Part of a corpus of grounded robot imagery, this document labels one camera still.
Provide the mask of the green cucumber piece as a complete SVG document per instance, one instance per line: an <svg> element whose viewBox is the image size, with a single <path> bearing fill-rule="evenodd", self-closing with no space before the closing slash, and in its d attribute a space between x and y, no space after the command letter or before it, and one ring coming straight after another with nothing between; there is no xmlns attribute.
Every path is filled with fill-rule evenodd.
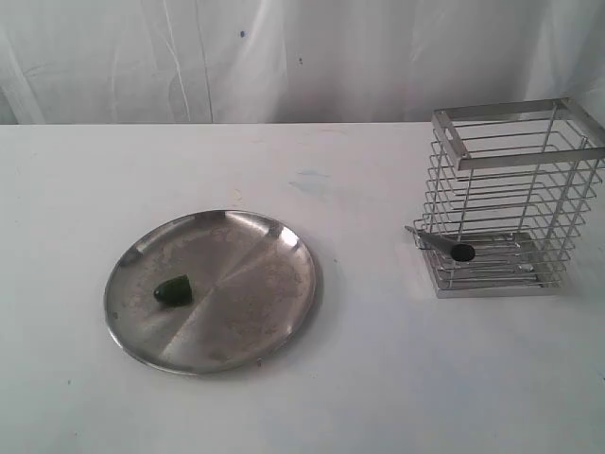
<svg viewBox="0 0 605 454"><path fill-rule="evenodd" d="M193 301L193 290L186 274L160 283L153 290L153 297L166 306L186 306Z"/></svg>

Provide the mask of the black handled serrated knife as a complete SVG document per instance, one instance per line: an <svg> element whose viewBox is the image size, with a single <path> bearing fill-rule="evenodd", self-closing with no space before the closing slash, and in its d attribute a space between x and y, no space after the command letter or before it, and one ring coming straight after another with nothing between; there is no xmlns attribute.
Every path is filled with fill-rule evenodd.
<svg viewBox="0 0 605 454"><path fill-rule="evenodd" d="M408 225L405 226L405 229L418 239L422 247L437 251L456 262L470 262L475 258L475 248L470 244L418 230Z"/></svg>

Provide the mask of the round steel plate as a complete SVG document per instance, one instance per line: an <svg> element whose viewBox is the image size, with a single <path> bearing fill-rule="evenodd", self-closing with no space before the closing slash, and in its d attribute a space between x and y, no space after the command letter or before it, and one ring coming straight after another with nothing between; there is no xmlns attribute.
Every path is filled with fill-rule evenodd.
<svg viewBox="0 0 605 454"><path fill-rule="evenodd" d="M153 290L186 274L193 301L166 306ZM211 210L156 227L114 266L106 323L130 356L159 370L206 375L254 363L285 345L320 299L312 251L274 218Z"/></svg>

